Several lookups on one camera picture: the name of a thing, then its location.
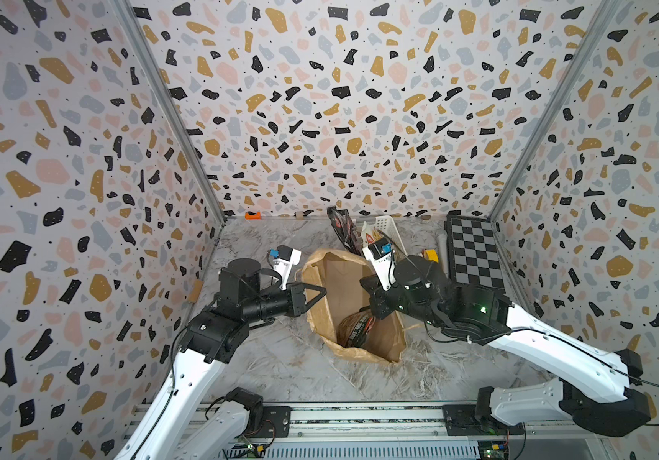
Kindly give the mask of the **brown paper bag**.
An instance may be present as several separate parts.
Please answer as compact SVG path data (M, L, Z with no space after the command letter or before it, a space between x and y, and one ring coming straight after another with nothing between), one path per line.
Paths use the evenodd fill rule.
M347 344L352 320L370 314L370 295L360 280L375 272L362 257L344 250L318 249L301 272L303 282L324 287L326 296L308 312L308 325L331 352L343 360L373 364L398 364L406 350L404 325L395 312L371 327L359 347Z

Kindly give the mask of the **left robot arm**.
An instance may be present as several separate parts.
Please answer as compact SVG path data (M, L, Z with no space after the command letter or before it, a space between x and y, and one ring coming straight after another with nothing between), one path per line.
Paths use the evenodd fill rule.
M177 335L170 374L118 458L212 459L235 439L261 430L264 400L236 388L199 429L185 433L208 389L252 331L281 316L300 317L325 298L323 287L289 281L292 267L283 259L264 268L240 258L220 270L220 290Z

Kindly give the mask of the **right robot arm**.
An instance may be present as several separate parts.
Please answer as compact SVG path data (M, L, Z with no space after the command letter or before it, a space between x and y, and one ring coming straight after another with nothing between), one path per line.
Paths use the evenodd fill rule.
M556 330L507 295L452 282L421 256L369 256L374 274L360 281L377 319L398 312L439 330L444 343L490 346L525 358L553 379L513 389L478 392L474 418L484 427L571 421L589 432L623 437L651 421L649 401L635 389L641 358L605 352Z

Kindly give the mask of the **dark green condiment packet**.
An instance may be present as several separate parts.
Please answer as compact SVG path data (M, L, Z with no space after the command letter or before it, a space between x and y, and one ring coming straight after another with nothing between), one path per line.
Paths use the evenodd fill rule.
M337 328L337 343L344 348L362 348L374 326L375 316L369 310L349 315Z

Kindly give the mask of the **dark red condiment packet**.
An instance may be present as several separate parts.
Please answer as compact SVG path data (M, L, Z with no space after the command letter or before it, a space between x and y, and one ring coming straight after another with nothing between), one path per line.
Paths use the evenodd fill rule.
M337 235L341 245L350 253L362 255L362 242L358 238L356 224L350 213L336 206L327 209L327 215L331 222L331 228Z

